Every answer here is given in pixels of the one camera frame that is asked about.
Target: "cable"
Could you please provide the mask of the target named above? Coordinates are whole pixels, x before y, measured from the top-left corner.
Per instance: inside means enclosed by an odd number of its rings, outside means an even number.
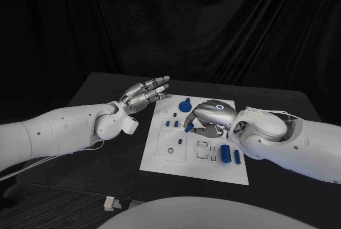
[[[263,110],[263,109],[257,109],[257,108],[253,108],[253,107],[247,107],[247,109],[248,109],[248,108],[250,108],[250,109],[253,109],[253,110],[257,110],[257,111],[264,111],[264,112],[270,112],[270,113],[283,114],[283,115],[292,116],[292,117],[295,117],[295,118],[298,118],[298,119],[303,120],[300,117],[298,117],[298,116],[295,116],[295,115],[289,114],[286,111],[277,111],[277,110]]]
[[[103,147],[103,145],[104,145],[104,141],[103,141],[101,146],[100,146],[98,148],[95,148],[95,149],[88,148],[88,149],[82,149],[82,150],[97,150],[97,149],[100,149],[100,148]],[[19,170],[19,171],[16,171],[14,173],[9,174],[7,176],[1,177],[1,178],[0,178],[0,181],[4,180],[4,179],[7,179],[9,177],[14,176],[16,174],[19,174],[20,172],[23,172],[24,170],[30,169],[32,167],[35,167],[35,166],[40,165],[42,163],[48,162],[49,160],[58,158],[59,156],[62,156],[62,155],[49,156],[49,157],[46,157],[45,159],[39,160],[36,163],[30,164],[30,165],[29,165],[26,168],[23,168],[22,170]]]

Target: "table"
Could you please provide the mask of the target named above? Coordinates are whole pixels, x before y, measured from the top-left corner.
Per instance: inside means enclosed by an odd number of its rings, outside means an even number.
[[[68,106],[108,103],[118,100],[124,90],[150,78],[92,73]],[[267,110],[286,110],[311,121],[321,121],[302,92],[228,86],[170,80],[168,92],[235,101]],[[341,224],[341,185],[311,179],[285,170],[267,160],[246,156],[250,185],[140,171],[140,161],[152,122],[155,103],[133,114],[139,127],[133,135],[120,133],[98,150],[75,152],[30,168],[17,182],[152,201],[173,196],[221,198],[266,208],[315,227],[337,228]]]

